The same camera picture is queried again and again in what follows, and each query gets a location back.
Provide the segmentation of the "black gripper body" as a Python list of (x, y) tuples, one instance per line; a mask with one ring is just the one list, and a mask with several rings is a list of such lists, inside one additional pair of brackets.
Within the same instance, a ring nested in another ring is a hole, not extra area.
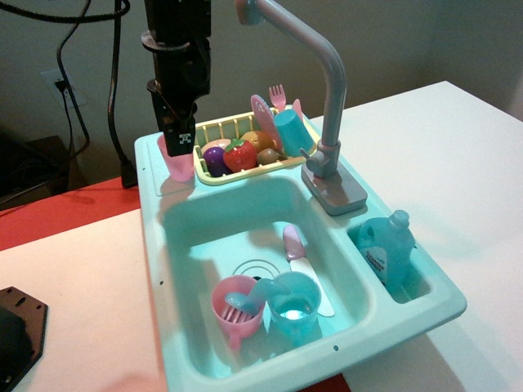
[(210, 92), (210, 44), (206, 38), (169, 46), (146, 40), (153, 55), (154, 78), (147, 82), (159, 122), (181, 123), (197, 110), (196, 100)]

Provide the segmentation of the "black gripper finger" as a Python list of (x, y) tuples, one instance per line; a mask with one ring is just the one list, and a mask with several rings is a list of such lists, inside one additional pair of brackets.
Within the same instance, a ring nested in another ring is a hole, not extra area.
[(173, 109), (160, 99), (157, 114), (159, 130), (163, 133), (169, 157), (190, 154), (193, 149), (194, 119), (192, 113), (183, 109)]

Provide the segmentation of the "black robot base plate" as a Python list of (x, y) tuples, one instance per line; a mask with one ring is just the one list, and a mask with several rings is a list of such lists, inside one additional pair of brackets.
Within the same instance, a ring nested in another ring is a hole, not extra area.
[(1, 290), (1, 390), (12, 391), (42, 357), (48, 306), (16, 287)]

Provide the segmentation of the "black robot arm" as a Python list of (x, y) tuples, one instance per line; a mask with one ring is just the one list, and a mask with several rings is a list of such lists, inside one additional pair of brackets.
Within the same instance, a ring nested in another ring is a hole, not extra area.
[(194, 148), (196, 100), (210, 92), (210, 1), (146, 1), (142, 46), (153, 56), (147, 82), (170, 157)]

